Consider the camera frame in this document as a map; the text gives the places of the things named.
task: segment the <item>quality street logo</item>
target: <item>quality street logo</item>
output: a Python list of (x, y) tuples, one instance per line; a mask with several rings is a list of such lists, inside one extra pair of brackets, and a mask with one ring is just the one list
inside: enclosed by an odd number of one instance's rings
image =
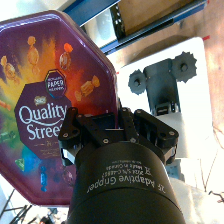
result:
[(53, 98), (45, 82), (25, 85), (15, 107), (17, 126), (20, 140), (40, 159), (59, 151), (57, 136), (69, 107), (66, 96)]

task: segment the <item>screw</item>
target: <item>screw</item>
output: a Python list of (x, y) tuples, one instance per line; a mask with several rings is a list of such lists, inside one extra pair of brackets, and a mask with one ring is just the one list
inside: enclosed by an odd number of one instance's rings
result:
[(135, 80), (134, 85), (135, 85), (135, 87), (140, 86), (140, 81), (139, 81), (139, 79), (136, 79), (136, 80)]
[(169, 134), (170, 135), (175, 135), (175, 133), (173, 131), (170, 131)]
[(183, 63), (183, 64), (180, 66), (180, 70), (181, 70), (182, 72), (187, 71), (187, 69), (188, 69), (188, 67), (187, 67), (187, 64), (185, 64), (185, 63)]
[(130, 139), (130, 142), (135, 143), (136, 142), (136, 139), (135, 138), (131, 138)]
[(107, 144), (107, 143), (109, 143), (109, 140), (108, 140), (107, 138), (105, 138), (105, 139), (103, 140), (103, 143), (104, 143), (104, 144)]

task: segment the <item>metal frame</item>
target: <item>metal frame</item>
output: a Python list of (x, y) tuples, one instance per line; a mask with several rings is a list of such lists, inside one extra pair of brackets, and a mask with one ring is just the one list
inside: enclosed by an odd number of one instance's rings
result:
[(12, 198), (12, 196), (13, 196), (14, 191), (15, 191), (15, 189), (12, 190), (12, 193), (10, 194), (10, 196), (9, 196), (8, 200), (6, 201), (5, 206), (4, 206), (4, 208), (2, 209), (2, 212), (1, 212), (1, 214), (0, 214), (0, 219), (1, 219), (2, 216), (3, 216), (3, 214), (4, 214), (5, 212), (8, 212), (8, 211), (15, 211), (15, 210), (21, 209), (21, 210), (19, 211), (19, 213), (13, 218), (13, 220), (12, 220), (9, 224), (16, 224), (16, 223), (18, 223), (18, 221), (20, 221), (20, 220), (23, 222), (23, 220), (25, 219), (25, 216), (26, 216), (27, 212), (32, 208), (32, 205), (29, 205), (29, 206), (25, 205), (25, 206), (23, 206), (23, 207), (6, 209), (7, 206), (8, 206), (8, 204), (9, 204), (9, 202), (10, 202), (10, 200), (11, 200), (11, 198)]
[(148, 35), (151, 35), (157, 31), (160, 31), (166, 27), (172, 26), (174, 23), (193, 15), (196, 12), (199, 12), (205, 8), (207, 5), (207, 0), (195, 0), (174, 12), (162, 17), (161, 19), (145, 26), (141, 30), (126, 36), (120, 40), (116, 40), (105, 47), (101, 48), (103, 53), (109, 55), (113, 52), (116, 52)]
[(120, 0), (76, 0), (64, 10), (79, 26), (110, 8)]

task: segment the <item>nestle logo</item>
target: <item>nestle logo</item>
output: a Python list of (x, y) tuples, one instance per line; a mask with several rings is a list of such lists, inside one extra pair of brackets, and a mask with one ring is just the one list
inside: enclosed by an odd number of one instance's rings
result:
[(36, 106), (38, 105), (44, 105), (47, 103), (47, 98), (45, 96), (36, 96), (34, 98), (34, 103)]

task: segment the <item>cable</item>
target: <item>cable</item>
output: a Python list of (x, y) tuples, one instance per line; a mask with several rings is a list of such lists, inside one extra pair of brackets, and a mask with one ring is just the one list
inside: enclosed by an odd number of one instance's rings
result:
[[(213, 127), (213, 132), (214, 132), (215, 140), (218, 142), (219, 146), (220, 146), (222, 149), (224, 149), (224, 148), (221, 146), (221, 143), (220, 143), (220, 141), (219, 141), (219, 139), (218, 139), (218, 137), (217, 137), (217, 133), (216, 133), (215, 129), (218, 130), (218, 131), (219, 131), (220, 133), (222, 133), (222, 134), (223, 134), (223, 132), (220, 131), (219, 129)], [(216, 157), (217, 157), (217, 155), (218, 155), (218, 151), (219, 151), (219, 149), (217, 148), (217, 150), (216, 150), (216, 154), (215, 154), (215, 158), (214, 158), (214, 160), (213, 160), (213, 162), (212, 162), (212, 166), (211, 166), (211, 168), (210, 168), (210, 171), (209, 171), (209, 174), (208, 174), (208, 178), (207, 178), (207, 180), (206, 180), (206, 183), (205, 183), (205, 180), (204, 180), (203, 170), (202, 170), (202, 165), (201, 165), (201, 159), (200, 159), (200, 167), (201, 167), (202, 183), (203, 183), (205, 192), (207, 192), (208, 180), (209, 180), (209, 177), (210, 177), (210, 175), (211, 175), (211, 171), (212, 171), (213, 165), (214, 165), (214, 163), (215, 163)]]
[(37, 217), (33, 218), (30, 222), (28, 222), (27, 224), (31, 224), (32, 222), (34, 222), (37, 219)]
[(219, 197), (221, 198), (221, 200), (219, 200), (218, 203), (220, 203), (220, 202), (224, 202), (224, 198), (222, 197), (221, 194), (214, 193), (213, 191), (210, 191), (210, 192), (209, 192), (209, 195), (210, 195), (210, 194), (217, 195), (217, 196), (219, 196)]

